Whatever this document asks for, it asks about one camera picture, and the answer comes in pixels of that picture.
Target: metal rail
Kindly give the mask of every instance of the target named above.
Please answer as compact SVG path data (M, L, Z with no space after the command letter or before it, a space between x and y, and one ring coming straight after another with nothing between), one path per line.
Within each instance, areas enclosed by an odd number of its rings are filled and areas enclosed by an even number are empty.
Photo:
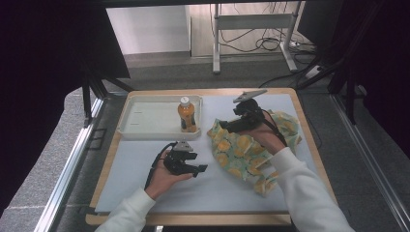
M356 146L362 156L367 169L369 170L371 176L374 179L374 182L379 187L380 192L382 193L383 197L385 198L388 206L392 210L392 213L397 220L398 225L403 232L410 231L410 217L409 214L402 203L401 199L395 192L395 189L390 184L389 180L383 173L383 170L379 166L376 158L374 157L371 150L368 148L365 140L363 139L359 129L350 123L347 115L344 113L344 105L341 102L339 96L331 95L331 100L333 101L338 115L340 116L341 120L343 121L344 126L346 126L350 136L352 137L353 141L356 143Z
M96 101L94 101L92 107L93 118L99 115L102 106L103 100L96 99ZM93 121L87 128L81 129L66 165L64 166L57 184L45 205L43 213L34 230L35 232L46 232L50 229L94 126L95 122Z

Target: white sleeve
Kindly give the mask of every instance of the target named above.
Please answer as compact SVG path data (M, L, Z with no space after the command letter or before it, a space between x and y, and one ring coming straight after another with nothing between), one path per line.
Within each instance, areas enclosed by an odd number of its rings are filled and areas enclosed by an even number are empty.
M145 217L155 203L142 188L139 188L132 196L124 199L96 231L141 231L145 226Z
M278 184L296 227L301 231L354 231L319 177L289 148L274 155Z

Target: metal frame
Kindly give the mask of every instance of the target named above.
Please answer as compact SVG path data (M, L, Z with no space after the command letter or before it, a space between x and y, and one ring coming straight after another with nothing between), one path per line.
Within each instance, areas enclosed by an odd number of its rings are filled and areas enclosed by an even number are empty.
M92 117L95 118L99 115L102 106L103 100L96 99L96 101L94 101ZM64 169L58 178L57 184L51 193L47 204L45 205L43 213L34 230L35 232L46 232L50 229L94 126L95 122L92 121L88 127L81 129L66 165L64 166Z
M289 51L289 43L295 29L298 12L302 2L298 1L292 14L248 14L248 15L220 15L219 4L215 4L214 13L214 66L213 72L220 73L220 30L287 28L286 38L280 43L280 49L291 72L298 68Z
M368 148L365 140L363 139L359 129L353 125L347 115L344 113L344 105L340 97L336 95L331 95L331 100L337 109L338 115L340 116L344 126L346 126L350 136L356 143L356 146L362 155L362 159L367 166L368 171L374 179L374 182L379 187L380 192L385 198L388 206L392 210L392 213L397 220L398 225L402 231L410 231L410 217L401 199L395 192L395 189L390 184L389 180L383 173L383 170L379 166L377 160L375 159L373 153Z

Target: plastic bottle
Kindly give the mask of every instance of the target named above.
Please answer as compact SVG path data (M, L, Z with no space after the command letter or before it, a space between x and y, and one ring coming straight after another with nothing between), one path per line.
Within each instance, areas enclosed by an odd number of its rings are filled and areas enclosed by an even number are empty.
M181 131L196 132L195 106L190 102L190 98L181 98L181 102L178 105L178 113L181 117Z

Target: white tray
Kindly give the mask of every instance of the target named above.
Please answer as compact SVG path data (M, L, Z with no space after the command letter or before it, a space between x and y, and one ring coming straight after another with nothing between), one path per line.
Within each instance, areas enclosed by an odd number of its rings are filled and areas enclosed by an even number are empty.
M133 96L127 99L118 131L131 140L193 140L201 133L202 98L187 96L195 106L196 132L181 132L178 105L183 96Z

